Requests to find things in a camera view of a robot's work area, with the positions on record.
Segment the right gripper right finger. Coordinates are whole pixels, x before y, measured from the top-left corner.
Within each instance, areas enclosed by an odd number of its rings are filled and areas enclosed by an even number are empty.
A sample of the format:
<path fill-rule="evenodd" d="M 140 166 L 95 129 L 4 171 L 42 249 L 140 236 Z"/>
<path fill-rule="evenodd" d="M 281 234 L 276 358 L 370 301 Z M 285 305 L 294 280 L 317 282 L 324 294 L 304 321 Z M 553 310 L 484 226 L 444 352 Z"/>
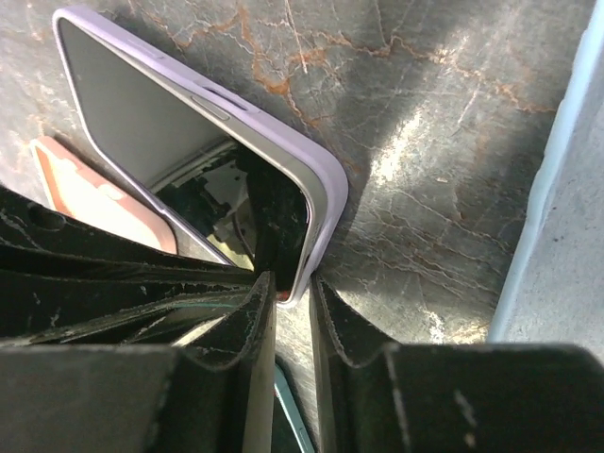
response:
<path fill-rule="evenodd" d="M 324 452 L 599 452 L 603 367 L 571 344 L 402 344 L 310 282 Z"/>

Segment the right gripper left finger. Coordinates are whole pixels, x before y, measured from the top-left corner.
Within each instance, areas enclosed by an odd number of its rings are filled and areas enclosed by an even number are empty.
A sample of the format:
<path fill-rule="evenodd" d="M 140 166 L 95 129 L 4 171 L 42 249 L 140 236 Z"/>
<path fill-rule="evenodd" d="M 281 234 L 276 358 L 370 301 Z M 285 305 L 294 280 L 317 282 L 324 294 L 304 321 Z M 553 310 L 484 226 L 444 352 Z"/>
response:
<path fill-rule="evenodd" d="M 195 342 L 34 344 L 1 351 L 5 452 L 267 452 L 274 276 Z"/>

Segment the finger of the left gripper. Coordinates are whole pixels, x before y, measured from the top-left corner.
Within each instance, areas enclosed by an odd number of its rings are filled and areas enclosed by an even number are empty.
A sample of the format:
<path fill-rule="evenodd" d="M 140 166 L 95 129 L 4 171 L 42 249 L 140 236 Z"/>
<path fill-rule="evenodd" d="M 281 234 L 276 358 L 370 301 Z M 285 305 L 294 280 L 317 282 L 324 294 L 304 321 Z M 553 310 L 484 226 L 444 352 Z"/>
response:
<path fill-rule="evenodd" d="M 235 310 L 255 281 L 1 190 L 4 343 L 167 343 Z"/>

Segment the phone with silver edge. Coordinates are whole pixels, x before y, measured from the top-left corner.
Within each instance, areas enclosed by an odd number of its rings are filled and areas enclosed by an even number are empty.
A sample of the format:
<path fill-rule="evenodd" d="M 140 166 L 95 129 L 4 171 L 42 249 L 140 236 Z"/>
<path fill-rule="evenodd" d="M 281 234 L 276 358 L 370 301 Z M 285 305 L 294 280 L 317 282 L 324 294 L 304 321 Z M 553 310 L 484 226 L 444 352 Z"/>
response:
<path fill-rule="evenodd" d="M 310 213 L 280 151 L 73 20 L 57 18 L 55 31 L 94 149 L 217 261 L 244 256 L 290 296 Z"/>

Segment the lavender phone case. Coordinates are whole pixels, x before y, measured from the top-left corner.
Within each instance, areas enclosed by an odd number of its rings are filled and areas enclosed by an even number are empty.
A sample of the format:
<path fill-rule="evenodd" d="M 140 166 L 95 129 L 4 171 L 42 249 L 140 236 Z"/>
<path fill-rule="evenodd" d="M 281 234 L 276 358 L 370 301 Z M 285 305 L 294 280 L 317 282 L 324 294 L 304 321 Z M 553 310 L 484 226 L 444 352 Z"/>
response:
<path fill-rule="evenodd" d="M 306 291 L 310 276 L 323 257 L 346 204 L 348 184 L 340 162 L 321 145 L 85 6 L 60 8 L 53 14 L 53 30 L 64 70 L 64 57 L 55 31 L 55 22 L 59 17 L 69 18 L 82 25 L 112 46 L 168 77 L 180 88 L 211 103 L 220 114 L 229 117 L 231 126 L 247 127 L 256 131 L 285 157 L 285 171 L 306 196 L 310 213 L 310 230 L 305 241 L 303 263 L 294 292 L 284 297 L 277 291 L 279 305 L 287 308 L 294 306 Z M 138 195 L 131 190 L 121 173 L 115 171 L 125 180 L 129 192 Z M 153 208 L 170 221 L 158 209 Z M 199 245 L 214 261 L 221 263 L 212 257 L 204 246 Z"/>

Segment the black phone lying front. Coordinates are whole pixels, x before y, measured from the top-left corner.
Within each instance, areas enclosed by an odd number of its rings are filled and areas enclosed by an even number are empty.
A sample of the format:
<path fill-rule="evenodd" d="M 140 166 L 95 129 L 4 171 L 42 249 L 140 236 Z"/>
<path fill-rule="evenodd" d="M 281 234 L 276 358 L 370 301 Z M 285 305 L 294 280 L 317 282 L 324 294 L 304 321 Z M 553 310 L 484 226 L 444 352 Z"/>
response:
<path fill-rule="evenodd" d="M 285 373 L 279 364 L 275 363 L 274 393 L 278 405 L 287 421 L 288 434 L 293 436 L 296 447 L 294 452 L 315 452 L 309 431 L 303 420 L 302 414 L 296 404 L 294 394 L 288 383 Z"/>

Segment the pink phone case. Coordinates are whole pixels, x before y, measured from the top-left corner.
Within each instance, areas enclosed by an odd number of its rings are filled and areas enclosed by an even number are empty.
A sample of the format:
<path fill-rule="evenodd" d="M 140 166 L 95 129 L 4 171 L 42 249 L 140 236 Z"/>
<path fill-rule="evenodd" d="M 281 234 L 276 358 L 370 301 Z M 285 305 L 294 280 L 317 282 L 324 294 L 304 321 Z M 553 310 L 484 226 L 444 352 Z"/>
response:
<path fill-rule="evenodd" d="M 50 136 L 29 142 L 52 210 L 169 254 L 174 231 L 154 211 L 110 183 Z"/>

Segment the light blue phone case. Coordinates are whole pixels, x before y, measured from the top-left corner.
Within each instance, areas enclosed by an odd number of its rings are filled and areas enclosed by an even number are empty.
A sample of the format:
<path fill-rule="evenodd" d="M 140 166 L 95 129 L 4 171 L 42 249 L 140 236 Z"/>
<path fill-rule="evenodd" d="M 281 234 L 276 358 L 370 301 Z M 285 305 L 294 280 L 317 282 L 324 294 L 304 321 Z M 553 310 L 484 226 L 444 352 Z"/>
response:
<path fill-rule="evenodd" d="M 581 37 L 487 339 L 603 353 L 602 2 Z"/>

